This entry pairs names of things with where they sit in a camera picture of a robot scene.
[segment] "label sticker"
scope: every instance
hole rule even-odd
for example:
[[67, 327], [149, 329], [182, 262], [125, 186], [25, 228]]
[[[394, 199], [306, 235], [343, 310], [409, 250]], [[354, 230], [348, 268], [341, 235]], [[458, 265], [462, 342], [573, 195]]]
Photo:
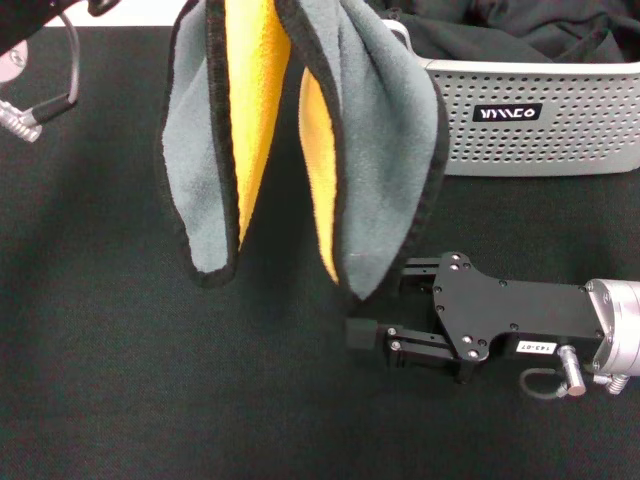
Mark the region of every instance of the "label sticker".
[[516, 352], [520, 353], [537, 353], [540, 355], [553, 355], [556, 351], [557, 343], [549, 342], [528, 342], [520, 340]]
[[530, 120], [538, 120], [541, 113], [541, 103], [476, 105], [476, 108], [473, 110], [473, 121], [527, 122]]

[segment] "gray fleece towel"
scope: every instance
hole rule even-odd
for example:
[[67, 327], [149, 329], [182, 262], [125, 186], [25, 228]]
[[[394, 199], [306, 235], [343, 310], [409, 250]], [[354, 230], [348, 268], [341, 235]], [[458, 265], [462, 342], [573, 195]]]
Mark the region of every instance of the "gray fleece towel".
[[408, 255], [439, 190], [446, 114], [362, 0], [193, 0], [172, 41], [160, 182], [194, 278], [233, 274], [289, 45], [307, 69], [300, 138], [329, 275], [368, 297]]

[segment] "white plastic basket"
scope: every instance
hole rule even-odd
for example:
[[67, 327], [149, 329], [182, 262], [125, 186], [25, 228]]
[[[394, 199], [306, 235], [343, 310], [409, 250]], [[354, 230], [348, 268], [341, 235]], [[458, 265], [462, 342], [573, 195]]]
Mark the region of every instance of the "white plastic basket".
[[[416, 55], [407, 29], [384, 22]], [[447, 107], [449, 175], [593, 175], [640, 166], [640, 62], [416, 59]]]

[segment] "basket logo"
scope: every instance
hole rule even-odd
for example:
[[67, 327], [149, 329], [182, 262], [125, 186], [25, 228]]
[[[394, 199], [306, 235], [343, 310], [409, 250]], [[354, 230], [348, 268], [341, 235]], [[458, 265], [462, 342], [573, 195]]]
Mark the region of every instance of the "basket logo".
[[526, 122], [538, 120], [542, 113], [541, 103], [510, 105], [476, 105], [474, 122]]

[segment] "yellow fleece lining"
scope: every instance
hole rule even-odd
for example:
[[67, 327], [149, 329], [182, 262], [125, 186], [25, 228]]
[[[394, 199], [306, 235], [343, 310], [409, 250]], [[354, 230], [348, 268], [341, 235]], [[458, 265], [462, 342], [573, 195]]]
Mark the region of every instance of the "yellow fleece lining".
[[225, 0], [225, 12], [242, 244], [273, 140], [291, 45], [274, 0]]
[[305, 69], [300, 88], [300, 141], [311, 183], [320, 255], [335, 283], [333, 226], [337, 193], [336, 149], [327, 104], [317, 80]]

